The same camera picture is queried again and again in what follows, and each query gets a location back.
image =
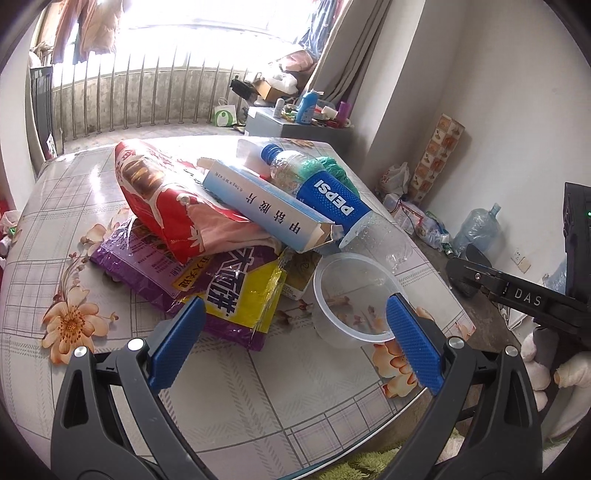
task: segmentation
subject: floor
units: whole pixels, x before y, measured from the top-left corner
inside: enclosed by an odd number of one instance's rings
[[[184,124],[170,124],[170,125],[154,125],[144,127],[129,127],[127,129],[117,129],[112,132],[102,132],[100,134],[91,133],[88,137],[79,137],[76,140],[69,140],[64,142],[64,153],[74,153],[87,148],[100,147],[118,143],[121,140],[130,138],[141,138],[147,140],[149,138],[162,137],[185,137],[188,135],[242,135],[232,128],[215,127],[208,124],[205,120],[200,120],[199,123],[194,124],[186,122]]]

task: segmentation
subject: plastic bottle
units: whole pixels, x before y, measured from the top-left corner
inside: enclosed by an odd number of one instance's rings
[[[300,107],[298,108],[295,122],[302,125],[310,125],[314,116],[314,109],[319,95],[315,90],[305,93],[301,98]]]
[[[468,244],[474,244],[482,253],[488,250],[501,229],[496,220],[496,214],[500,209],[501,207],[496,203],[490,210],[477,208],[470,212],[452,242],[457,256],[464,253]]]
[[[263,148],[261,158],[271,167],[275,186],[343,226],[341,250],[373,258],[393,271],[410,256],[406,234],[328,173],[319,159],[275,144]]]
[[[275,108],[273,109],[273,118],[281,118],[281,112],[283,111],[284,106],[285,100],[283,98],[278,98],[275,103]]]

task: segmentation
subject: orange flower print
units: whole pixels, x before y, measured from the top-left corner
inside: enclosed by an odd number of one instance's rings
[[[98,305],[85,302],[88,294],[89,290],[72,287],[65,300],[50,307],[43,317],[47,333],[41,340],[41,346],[51,348],[50,359],[56,365],[70,363],[76,347],[85,346],[94,352],[90,336],[105,336],[109,333],[109,320],[116,319],[114,313],[109,318],[98,315]]]

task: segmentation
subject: bottle label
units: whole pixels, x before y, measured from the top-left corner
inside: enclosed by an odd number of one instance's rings
[[[306,180],[296,198],[337,225],[342,225],[345,233],[371,211],[371,208],[327,171],[320,171]]]
[[[313,105],[311,107],[308,107],[304,113],[301,116],[301,122],[303,124],[309,125],[310,123],[312,123],[312,119],[314,118],[314,110],[315,110],[316,106]]]

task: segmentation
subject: cardboard box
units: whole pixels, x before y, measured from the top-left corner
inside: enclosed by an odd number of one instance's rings
[[[253,85],[256,88],[258,94],[266,102],[275,103],[278,98],[289,96],[287,93],[273,88],[265,80],[259,80],[258,82],[253,83]]]
[[[281,293],[292,300],[302,298],[312,283],[314,270],[321,258],[322,255],[313,250],[303,254],[295,254],[287,265],[287,278]]]
[[[302,253],[342,237],[343,228],[247,168],[200,158],[203,187]]]

